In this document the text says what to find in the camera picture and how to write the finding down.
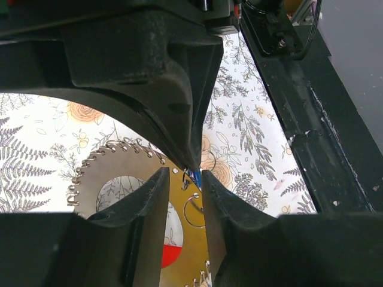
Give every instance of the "black metal beam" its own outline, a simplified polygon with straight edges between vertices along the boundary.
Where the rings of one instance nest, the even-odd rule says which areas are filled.
[[[383,156],[320,34],[303,61],[290,55],[262,57],[254,42],[253,16],[246,8],[242,13],[242,33],[317,210],[383,211]]]

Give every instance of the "green object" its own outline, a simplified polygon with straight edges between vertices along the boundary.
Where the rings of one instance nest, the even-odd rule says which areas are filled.
[[[8,17],[9,13],[7,0],[0,0],[0,17]]]

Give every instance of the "gray wall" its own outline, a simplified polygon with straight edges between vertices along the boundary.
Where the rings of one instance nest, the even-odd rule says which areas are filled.
[[[323,0],[322,14],[333,66],[383,153],[383,0]]]

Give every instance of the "black cable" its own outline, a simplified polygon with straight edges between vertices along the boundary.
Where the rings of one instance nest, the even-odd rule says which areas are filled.
[[[317,5],[315,7],[315,13],[314,13],[314,16],[313,16],[313,22],[312,22],[310,34],[309,34],[309,36],[307,38],[307,41],[306,41],[306,44],[305,44],[305,48],[303,48],[303,50],[298,52],[298,53],[295,52],[295,51],[291,52],[291,56],[293,57],[294,60],[300,61],[300,60],[302,60],[307,55],[307,52],[310,49],[312,40],[315,37],[315,33],[317,33],[319,19],[320,19],[320,14],[321,14],[321,6],[322,6],[322,0],[317,0]]]

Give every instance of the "red shape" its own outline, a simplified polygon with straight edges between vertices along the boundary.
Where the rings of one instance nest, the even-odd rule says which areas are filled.
[[[182,247],[163,245],[161,268],[165,268],[171,265],[174,261],[176,261],[179,255],[181,254],[181,251]]]

